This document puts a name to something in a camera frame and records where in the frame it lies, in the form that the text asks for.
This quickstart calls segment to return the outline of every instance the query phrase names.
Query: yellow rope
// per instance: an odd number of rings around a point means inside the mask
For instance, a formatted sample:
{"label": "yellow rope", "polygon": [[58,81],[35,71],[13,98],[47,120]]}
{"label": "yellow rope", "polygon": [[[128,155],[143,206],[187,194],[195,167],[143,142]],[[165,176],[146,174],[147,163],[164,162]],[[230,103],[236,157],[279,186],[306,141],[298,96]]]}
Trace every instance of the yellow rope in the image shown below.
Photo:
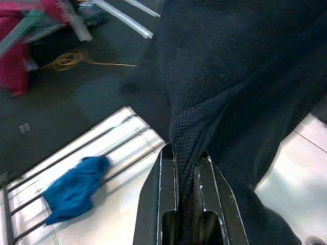
{"label": "yellow rope", "polygon": [[85,62],[91,65],[118,65],[118,66],[137,67],[137,65],[130,65],[130,64],[95,62],[89,57],[86,50],[70,50],[60,55],[57,59],[55,59],[55,61],[42,67],[42,69],[51,67],[55,71],[70,70],[73,69],[80,62]]}

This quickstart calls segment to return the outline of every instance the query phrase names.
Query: drying rack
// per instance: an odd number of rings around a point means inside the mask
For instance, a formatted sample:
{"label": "drying rack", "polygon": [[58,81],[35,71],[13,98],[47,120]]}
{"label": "drying rack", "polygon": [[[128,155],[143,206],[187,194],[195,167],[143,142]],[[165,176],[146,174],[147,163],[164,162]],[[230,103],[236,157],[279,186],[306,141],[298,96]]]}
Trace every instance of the drying rack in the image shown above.
{"label": "drying rack", "polygon": [[[2,179],[0,179],[0,184],[2,184],[3,195],[4,195],[4,208],[5,208],[7,244],[8,245],[14,245],[14,244],[16,244],[20,239],[22,239],[23,237],[27,236],[28,234],[30,234],[31,232],[35,231],[36,229],[38,229],[39,227],[41,227],[41,226],[43,226],[45,224],[45,219],[44,219],[44,220],[38,222],[37,224],[33,225],[31,228],[29,228],[29,229],[25,230],[24,232],[18,234],[17,236],[14,236],[12,216],[14,214],[16,214],[17,212],[21,211],[22,209],[26,208],[27,206],[29,206],[34,201],[42,198],[42,193],[34,196],[29,201],[23,203],[22,205],[18,206],[15,209],[11,210],[10,203],[9,203],[9,193],[10,192],[16,190],[17,188],[19,188],[23,184],[27,183],[28,181],[31,181],[32,179],[34,179],[35,177],[37,177],[38,175],[40,175],[41,173],[43,173],[44,171],[52,168],[53,166],[55,166],[56,164],[60,163],[64,159],[68,158],[72,154],[74,154],[77,151],[83,149],[84,147],[88,146],[89,144],[91,144],[92,142],[96,141],[97,139],[100,139],[101,137],[105,136],[110,131],[112,131],[115,128],[117,128],[117,127],[119,127],[119,126],[121,126],[121,125],[129,122],[130,120],[132,120],[133,118],[136,118],[136,117],[138,117],[138,115],[135,114],[134,112],[132,112],[130,115],[126,116],[118,125],[115,125],[114,127],[110,127],[108,129],[104,130],[103,132],[101,132],[100,134],[96,135],[92,139],[87,140],[86,142],[82,143],[78,147],[76,147],[73,150],[69,151],[67,154],[61,156],[59,159],[53,161],[48,166],[42,168],[41,170],[36,171],[35,173],[31,174],[30,176],[28,176],[26,178],[22,178],[21,181],[19,181],[18,183],[14,184],[14,185],[12,185],[10,187],[9,187],[9,183],[7,182],[7,176],[6,175],[1,176]],[[135,138],[137,138],[138,136],[140,136],[141,134],[143,134],[143,133],[145,133],[146,131],[149,131],[149,130],[152,130],[152,129],[147,124],[144,123],[144,126],[143,127],[138,128],[136,131],[134,131],[133,133],[131,133],[130,135],[128,135],[128,137],[126,137],[126,138],[120,140],[119,142],[117,142],[117,144],[109,147],[108,149],[104,150],[103,152],[100,152],[98,154],[98,156],[107,156],[111,152],[113,152],[116,149],[122,147],[123,145],[125,145],[128,142],[134,140]],[[159,143],[157,143],[155,145],[151,145],[151,147],[149,149],[147,149],[141,155],[137,156],[135,159],[133,159],[127,165],[125,165],[124,167],[120,168],[118,171],[116,171],[115,173],[113,173],[109,177],[104,178],[103,181],[102,181],[102,185],[106,184],[107,182],[111,181],[115,177],[119,176],[121,173],[123,173],[126,170],[130,169],[135,164],[137,164],[138,162],[140,162],[142,159],[146,158],[152,152],[155,152],[155,151],[159,150],[160,148],[163,147],[163,145],[164,145],[164,142],[162,140],[159,141]]]}

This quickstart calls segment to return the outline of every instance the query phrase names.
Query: pink fabric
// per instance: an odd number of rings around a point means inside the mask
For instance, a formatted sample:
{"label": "pink fabric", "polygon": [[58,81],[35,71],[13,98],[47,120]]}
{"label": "pink fabric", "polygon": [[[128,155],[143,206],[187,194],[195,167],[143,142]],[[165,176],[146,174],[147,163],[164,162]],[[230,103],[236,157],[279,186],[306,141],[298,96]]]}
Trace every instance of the pink fabric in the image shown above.
{"label": "pink fabric", "polygon": [[[45,12],[58,21],[67,24],[57,0],[40,0],[40,4],[21,4],[15,2],[0,2],[0,41],[21,21],[21,11],[44,9]],[[28,72],[24,60],[29,56],[29,47],[24,40],[18,41],[0,58],[0,85],[14,95],[27,92]]]}

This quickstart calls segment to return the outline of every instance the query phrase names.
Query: tiled floor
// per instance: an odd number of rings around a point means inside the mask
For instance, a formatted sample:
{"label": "tiled floor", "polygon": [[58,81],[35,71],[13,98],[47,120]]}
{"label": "tiled floor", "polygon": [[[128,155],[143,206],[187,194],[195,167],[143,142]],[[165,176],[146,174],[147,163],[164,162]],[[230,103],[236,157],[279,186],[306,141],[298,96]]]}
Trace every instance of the tiled floor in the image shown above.
{"label": "tiled floor", "polygon": [[[44,190],[67,169],[76,165],[79,159],[103,153],[124,138],[147,127],[139,117],[122,123],[131,114],[131,109],[123,108],[28,172],[26,177],[107,128],[116,127],[15,190],[10,200],[11,209]],[[67,222],[43,226],[19,241],[19,244],[132,244],[139,192],[158,153],[159,148],[153,148],[160,144],[163,141],[158,135],[153,130],[146,130],[111,152],[108,156],[112,161],[112,168],[107,176],[112,176],[143,153],[149,151],[150,154],[100,188],[93,196],[93,210]],[[309,235],[316,235],[327,241],[326,151],[327,128],[309,115],[282,143],[273,167],[256,190],[262,202],[279,212],[302,240]],[[2,194],[0,205],[0,244],[6,244]],[[49,209],[44,201],[35,201],[13,216],[15,233],[28,229],[48,214]]]}
{"label": "tiled floor", "polygon": [[275,163],[256,189],[304,241],[327,242],[327,128],[307,116],[282,143]]}

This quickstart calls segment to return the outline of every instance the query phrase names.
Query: blue rag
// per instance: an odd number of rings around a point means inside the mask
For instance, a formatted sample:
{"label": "blue rag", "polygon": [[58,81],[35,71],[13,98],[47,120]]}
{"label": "blue rag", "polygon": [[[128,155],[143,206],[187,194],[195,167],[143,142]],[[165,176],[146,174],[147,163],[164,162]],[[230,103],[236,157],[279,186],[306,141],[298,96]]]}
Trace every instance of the blue rag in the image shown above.
{"label": "blue rag", "polygon": [[87,157],[56,180],[44,193],[52,214],[47,225],[66,221],[86,213],[92,208],[91,196],[101,186],[109,169],[106,157]]}

